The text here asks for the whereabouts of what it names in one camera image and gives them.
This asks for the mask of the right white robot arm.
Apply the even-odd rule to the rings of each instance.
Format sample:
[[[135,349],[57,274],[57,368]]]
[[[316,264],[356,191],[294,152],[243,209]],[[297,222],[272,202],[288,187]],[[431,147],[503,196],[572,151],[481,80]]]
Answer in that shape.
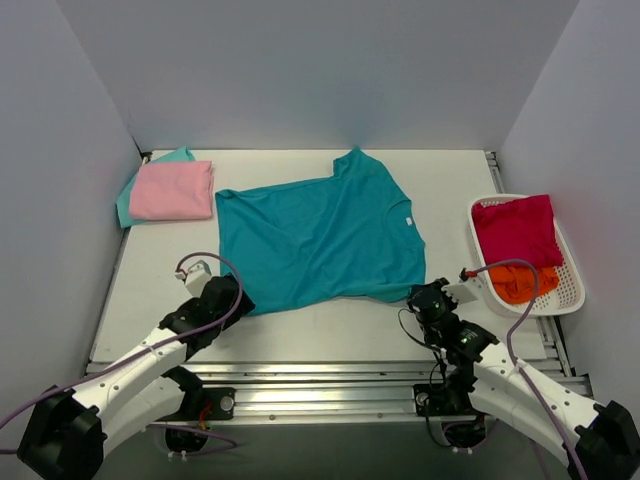
[[[630,479],[639,470],[639,431],[616,401],[582,396],[521,359],[511,341],[460,318],[464,297],[440,278],[407,298],[424,345],[452,367],[436,397],[455,412],[491,416],[566,465],[573,479]]]

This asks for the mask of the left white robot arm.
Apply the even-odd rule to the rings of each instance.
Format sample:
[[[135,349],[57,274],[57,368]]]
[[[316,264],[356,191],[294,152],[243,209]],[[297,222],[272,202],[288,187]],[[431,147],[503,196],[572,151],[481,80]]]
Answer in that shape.
[[[165,417],[197,417],[209,399],[185,362],[255,305],[237,279],[214,276],[123,358],[35,403],[18,459],[43,479],[90,479],[118,445]]]

